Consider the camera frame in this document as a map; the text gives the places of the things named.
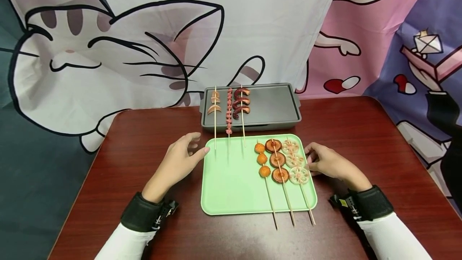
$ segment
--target gray tray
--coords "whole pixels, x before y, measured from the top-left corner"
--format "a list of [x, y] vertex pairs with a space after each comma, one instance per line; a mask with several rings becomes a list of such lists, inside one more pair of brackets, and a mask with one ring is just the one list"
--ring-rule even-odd
[[[300, 101], [294, 94], [290, 83], [258, 84], [245, 86], [250, 90], [250, 113], [244, 113], [245, 130], [280, 130], [290, 129], [302, 120]], [[217, 132], [226, 130], [226, 96], [229, 87], [217, 87], [221, 103], [221, 113], [217, 112]], [[207, 109], [213, 104], [211, 98], [215, 87], [205, 89], [199, 110], [202, 114], [201, 126], [213, 132], [213, 113], [207, 115]], [[241, 115], [239, 120], [233, 118], [233, 132], [242, 130]]]

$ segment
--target cartoon cat backdrop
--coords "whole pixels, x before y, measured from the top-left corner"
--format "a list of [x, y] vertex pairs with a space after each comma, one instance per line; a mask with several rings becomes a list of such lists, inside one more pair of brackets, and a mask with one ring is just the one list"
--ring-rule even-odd
[[415, 14], [434, 0], [406, 17], [416, 1], [0, 0], [3, 256], [48, 254], [117, 113], [197, 105], [215, 84], [375, 96], [453, 201], [462, 42]]

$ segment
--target skewer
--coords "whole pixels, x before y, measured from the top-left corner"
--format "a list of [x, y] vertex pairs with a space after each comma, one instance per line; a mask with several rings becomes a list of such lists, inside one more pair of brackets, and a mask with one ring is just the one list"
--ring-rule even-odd
[[286, 196], [286, 200], [288, 202], [288, 206], [289, 206], [289, 211], [290, 211], [290, 217], [292, 218], [292, 224], [294, 225], [295, 227], [295, 217], [294, 217], [294, 211], [292, 211], [292, 206], [290, 205], [290, 200], [289, 200], [289, 196], [288, 196], [288, 193], [286, 191], [286, 184], [284, 182], [284, 178], [282, 177], [282, 170], [281, 170], [281, 164], [279, 163], [279, 158], [278, 158], [278, 153], [276, 151], [276, 147], [273, 146], [273, 150], [274, 150], [274, 153], [276, 154], [276, 160], [278, 162], [278, 168], [279, 168], [279, 173], [281, 175], [281, 178], [282, 178], [282, 188], [284, 190], [284, 195]]
[[[232, 90], [230, 91], [230, 90], [228, 89], [228, 93], [227, 93], [227, 96], [226, 96], [226, 99], [227, 99], [227, 100], [228, 100], [228, 97], [229, 97], [230, 95], [232, 95]], [[227, 106], [227, 107], [226, 107], [226, 113], [228, 113], [228, 111], [231, 111], [231, 110], [232, 110], [231, 106]], [[228, 133], [228, 158], [229, 158], [229, 156], [230, 156], [230, 148], [231, 148], [230, 141], [231, 141], [231, 134]]]
[[313, 225], [316, 225], [315, 218], [313, 216], [313, 212], [311, 212], [310, 204], [308, 203], [308, 198], [306, 197], [305, 191], [303, 190], [303, 185], [300, 185], [300, 189], [302, 190], [303, 197], [305, 198], [305, 203], [308, 208], [308, 213], [310, 214], [310, 220], [313, 223]]
[[269, 198], [269, 204], [271, 205], [271, 211], [273, 211], [274, 225], [276, 226], [276, 230], [277, 230], [278, 224], [276, 223], [276, 212], [274, 212], [273, 201], [271, 200], [270, 189], [268, 189], [268, 181], [266, 180], [266, 177], [265, 177], [265, 185], [266, 185], [266, 191], [268, 192], [268, 198]]
[[246, 147], [245, 145], [245, 130], [244, 130], [244, 111], [243, 109], [241, 109], [241, 120], [242, 120], [242, 135], [244, 137], [244, 148]]
[[[217, 104], [217, 99], [215, 98], [213, 100], [213, 104], [216, 105]], [[215, 111], [214, 111], [214, 114], [213, 114], [213, 129], [215, 130], [215, 150], [217, 149], [217, 108], [213, 108]]]

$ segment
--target pink backdrop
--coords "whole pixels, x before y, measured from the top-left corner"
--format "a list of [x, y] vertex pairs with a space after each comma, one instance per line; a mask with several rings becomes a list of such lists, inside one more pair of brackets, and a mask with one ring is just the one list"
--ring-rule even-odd
[[[362, 95], [379, 78], [391, 39], [416, 1], [376, 0], [356, 4], [334, 0], [321, 31], [328, 36], [354, 42], [361, 53], [344, 56], [338, 48], [315, 46], [309, 58], [306, 90], [300, 98]], [[351, 89], [337, 94], [324, 88], [326, 81], [346, 80], [349, 77], [360, 79]]]

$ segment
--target black wrist brace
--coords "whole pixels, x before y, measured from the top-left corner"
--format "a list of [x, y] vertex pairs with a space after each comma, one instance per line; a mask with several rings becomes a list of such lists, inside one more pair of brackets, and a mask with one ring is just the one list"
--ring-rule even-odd
[[168, 204], [164, 200], [160, 203], [149, 202], [140, 192], [137, 192], [122, 213], [121, 223], [136, 232], [158, 230], [164, 218], [172, 215], [177, 206], [178, 203], [174, 201]]
[[393, 205], [376, 185], [362, 192], [349, 189], [349, 194], [345, 197], [334, 195], [330, 201], [337, 206], [351, 209], [356, 221], [372, 221], [394, 211]]

